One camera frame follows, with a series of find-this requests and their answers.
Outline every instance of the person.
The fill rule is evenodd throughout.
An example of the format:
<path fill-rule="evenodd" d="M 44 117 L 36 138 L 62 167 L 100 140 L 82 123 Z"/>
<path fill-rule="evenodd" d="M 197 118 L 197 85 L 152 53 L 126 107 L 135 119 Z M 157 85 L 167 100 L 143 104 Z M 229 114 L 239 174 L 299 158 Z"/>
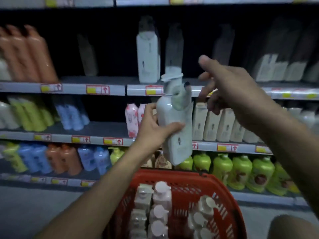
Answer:
<path fill-rule="evenodd" d="M 232 108 L 239 123 L 269 146 L 318 217 L 318 137 L 276 104 L 245 69 L 222 66 L 204 55 L 199 58 L 199 64 L 205 71 L 199 79 L 209 80 L 199 99 L 206 99 L 217 88 L 210 96 L 207 108 L 215 114 L 224 108 Z M 38 233 L 36 239 L 95 239 L 102 234 L 134 173 L 167 137 L 185 126 L 179 122 L 158 126 L 157 117 L 152 113 L 154 108 L 156 104 L 146 105 L 137 138 L 122 158 L 89 191 Z M 289 216 L 273 220 L 269 237 L 288 238 L 287 231 L 290 232 L 289 238 L 298 238 L 297 235 L 301 235 L 300 238 L 317 235 L 318 238 L 309 222 Z"/>

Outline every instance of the brown bottle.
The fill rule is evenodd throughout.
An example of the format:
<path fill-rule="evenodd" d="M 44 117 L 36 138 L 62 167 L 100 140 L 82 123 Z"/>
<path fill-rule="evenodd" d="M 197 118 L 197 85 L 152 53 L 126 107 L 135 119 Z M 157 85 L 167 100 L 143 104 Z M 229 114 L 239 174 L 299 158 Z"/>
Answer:
<path fill-rule="evenodd" d="M 0 48 L 8 63 L 12 78 L 16 82 L 26 82 L 26 76 L 22 72 L 22 66 L 16 56 L 11 39 L 4 28 L 0 27 Z"/>
<path fill-rule="evenodd" d="M 66 172 L 68 170 L 66 163 L 62 160 L 60 147 L 57 147 L 55 144 L 49 144 L 46 151 L 46 156 L 54 172 L 57 174 Z"/>
<path fill-rule="evenodd" d="M 34 27 L 25 25 L 25 28 L 28 32 L 27 42 L 38 65 L 42 82 L 48 84 L 58 83 L 59 79 L 50 57 L 47 42 Z"/>
<path fill-rule="evenodd" d="M 16 50 L 16 55 L 22 65 L 22 71 L 26 75 L 27 81 L 40 83 L 40 76 L 29 51 L 26 38 L 22 36 L 20 30 L 13 25 L 7 25 L 7 29 L 9 29 L 12 34 L 11 42 Z"/>
<path fill-rule="evenodd" d="M 70 175 L 77 175 L 82 171 L 82 165 L 79 160 L 78 152 L 74 147 L 70 147 L 67 144 L 62 144 L 61 156 L 69 167 L 68 173 Z"/>

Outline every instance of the gray floor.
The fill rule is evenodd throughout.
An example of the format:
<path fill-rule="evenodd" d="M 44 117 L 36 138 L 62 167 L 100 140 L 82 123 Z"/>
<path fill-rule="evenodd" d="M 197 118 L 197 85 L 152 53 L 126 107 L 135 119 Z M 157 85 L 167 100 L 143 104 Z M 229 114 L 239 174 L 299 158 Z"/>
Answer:
<path fill-rule="evenodd" d="M 0 238 L 32 238 L 45 224 L 81 195 L 39 189 L 0 186 Z M 266 239 L 270 221 L 289 214 L 319 225 L 309 211 L 241 206 L 249 239 Z"/>

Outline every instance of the red shopping basket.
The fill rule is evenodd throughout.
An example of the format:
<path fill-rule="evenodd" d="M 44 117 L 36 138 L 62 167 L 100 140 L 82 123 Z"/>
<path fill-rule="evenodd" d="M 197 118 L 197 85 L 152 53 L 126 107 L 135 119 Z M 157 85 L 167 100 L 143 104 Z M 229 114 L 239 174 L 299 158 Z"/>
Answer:
<path fill-rule="evenodd" d="M 128 238 L 130 213 L 134 208 L 134 198 L 140 183 L 154 185 L 165 181 L 172 188 L 172 212 L 168 219 L 168 237 L 183 238 L 188 213 L 202 195 L 211 196 L 218 209 L 207 227 L 215 233 L 214 239 L 246 239 L 246 229 L 237 202 L 215 176 L 194 172 L 140 169 L 133 177 L 130 187 L 114 212 L 114 237 Z"/>

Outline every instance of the light blue bottle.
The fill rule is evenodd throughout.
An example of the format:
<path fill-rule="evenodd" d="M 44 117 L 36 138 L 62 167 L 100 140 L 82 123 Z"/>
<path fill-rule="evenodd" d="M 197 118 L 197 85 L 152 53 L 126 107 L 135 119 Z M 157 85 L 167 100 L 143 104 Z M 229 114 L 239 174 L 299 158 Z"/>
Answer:
<path fill-rule="evenodd" d="M 40 167 L 40 171 L 44 174 L 52 172 L 52 168 L 49 164 L 49 161 L 47 159 L 47 156 L 45 154 L 46 150 L 48 149 L 47 146 L 43 144 L 35 143 L 33 145 L 33 151 L 32 155 L 34 159 L 38 162 L 38 165 Z"/>
<path fill-rule="evenodd" d="M 61 123 L 65 130 L 72 129 L 71 119 L 68 110 L 66 109 L 62 97 L 59 95 L 52 95 L 52 102 L 58 112 L 58 115 L 61 119 Z"/>
<path fill-rule="evenodd" d="M 22 161 L 29 169 L 31 173 L 38 172 L 40 167 L 37 161 L 34 159 L 32 155 L 33 147 L 26 143 L 21 143 L 20 148 L 18 150 L 18 154 L 20 155 Z"/>
<path fill-rule="evenodd" d="M 80 111 L 75 104 L 74 98 L 72 96 L 63 96 L 63 101 L 66 109 L 70 114 L 73 129 L 75 131 L 82 130 L 84 128 L 84 125 L 81 119 Z"/>
<path fill-rule="evenodd" d="M 82 100 L 81 100 L 81 97 L 80 96 L 76 96 L 76 104 L 80 110 L 80 116 L 81 116 L 81 119 L 82 119 L 82 122 L 84 124 L 84 126 L 88 125 L 90 123 L 90 119 L 89 119 L 89 116 L 87 115 L 86 113 L 86 110 L 85 110 L 85 107 L 82 103 Z"/>
<path fill-rule="evenodd" d="M 100 175 L 105 174 L 112 167 L 110 153 L 107 149 L 97 147 L 94 152 L 94 159 Z"/>
<path fill-rule="evenodd" d="M 82 145 L 78 148 L 78 153 L 80 155 L 83 167 L 86 171 L 92 171 L 96 168 L 92 146 Z"/>

